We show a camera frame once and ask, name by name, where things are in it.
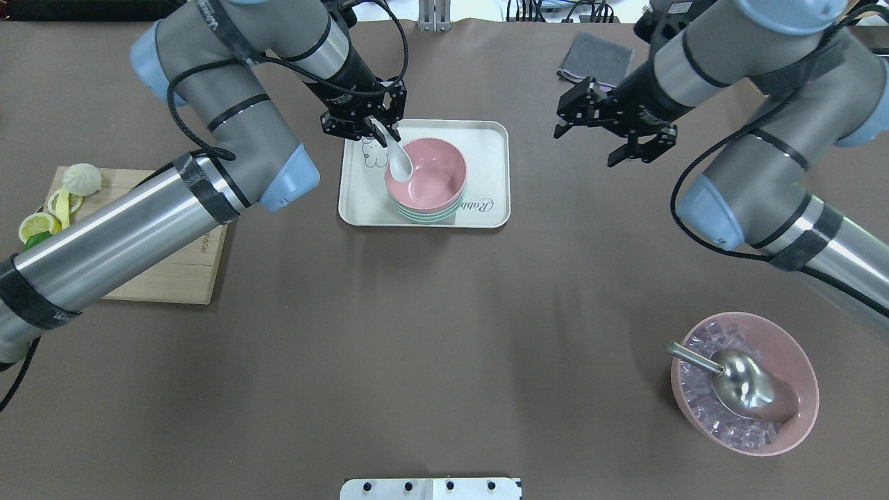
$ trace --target scoop handle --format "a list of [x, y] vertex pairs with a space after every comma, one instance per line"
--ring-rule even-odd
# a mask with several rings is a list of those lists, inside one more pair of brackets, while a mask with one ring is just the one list
[[688, 361], [689, 363], [695, 365], [696, 367], [710, 372], [712, 375], [721, 375], [723, 374], [723, 366], [719, 363], [716, 363], [713, 359], [705, 358], [701, 356], [695, 351], [684, 347], [683, 345], [679, 345], [677, 342], [671, 342], [667, 344], [667, 352], [672, 354], [673, 356]]

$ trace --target green lime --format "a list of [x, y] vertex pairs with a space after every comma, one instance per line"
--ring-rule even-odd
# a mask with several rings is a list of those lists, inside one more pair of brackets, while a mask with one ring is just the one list
[[31, 238], [28, 238], [28, 242], [25, 243], [25, 250], [28, 250], [30, 247], [35, 246], [36, 244], [40, 243], [50, 236], [52, 236], [52, 233], [50, 231], [38, 232]]

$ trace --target white tray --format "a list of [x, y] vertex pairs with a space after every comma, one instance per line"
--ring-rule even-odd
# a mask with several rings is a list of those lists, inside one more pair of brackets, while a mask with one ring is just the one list
[[506, 223], [509, 202], [509, 135], [497, 122], [406, 119], [399, 122], [402, 144], [437, 137], [466, 158], [466, 192], [457, 213], [435, 224], [405, 219], [386, 191], [386, 150], [373, 139], [346, 141], [342, 155], [339, 212], [353, 226], [497, 228]]

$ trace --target robotic arm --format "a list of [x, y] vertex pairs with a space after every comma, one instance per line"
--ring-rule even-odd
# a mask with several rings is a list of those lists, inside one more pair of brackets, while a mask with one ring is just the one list
[[[326, 133], [351, 140], [373, 136], [385, 145], [370, 121], [375, 117], [400, 139], [396, 122], [406, 98], [401, 79], [406, 43], [401, 74], [381, 81], [348, 37], [356, 3], [196, 0], [155, 23], [135, 43], [131, 60], [137, 75], [169, 101], [177, 125], [201, 149], [0, 263], [0, 371], [24, 359], [44, 330], [66, 324], [208, 230], [257, 203], [275, 212], [317, 185], [318, 171], [304, 145], [251, 66], [273, 62], [300, 73], [328, 108], [321, 116]], [[266, 50], [281, 60], [269, 58]], [[178, 118], [173, 104], [186, 103], [207, 125], [215, 147]]]
[[[671, 11], [689, 4], [665, 3]], [[647, 163], [675, 144], [676, 119], [750, 77], [768, 100], [680, 178], [725, 146], [678, 201], [677, 222], [724, 254], [748, 256], [732, 251], [746, 242], [757, 260], [832, 285], [889, 327], [889, 246], [799, 184], [833, 145], [859, 145], [889, 128], [889, 66], [834, 25], [844, 0], [694, 4], [705, 9], [616, 89], [603, 93], [588, 80], [563, 95], [556, 138], [577, 125], [603, 126], [628, 139], [609, 166]], [[654, 138], [640, 144], [646, 135]]]

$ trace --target white bracket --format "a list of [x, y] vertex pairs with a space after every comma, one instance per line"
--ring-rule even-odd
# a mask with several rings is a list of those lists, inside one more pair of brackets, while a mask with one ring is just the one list
[[451, 0], [420, 0], [421, 31], [451, 30]]
[[515, 478], [348, 480], [340, 500], [522, 500]]

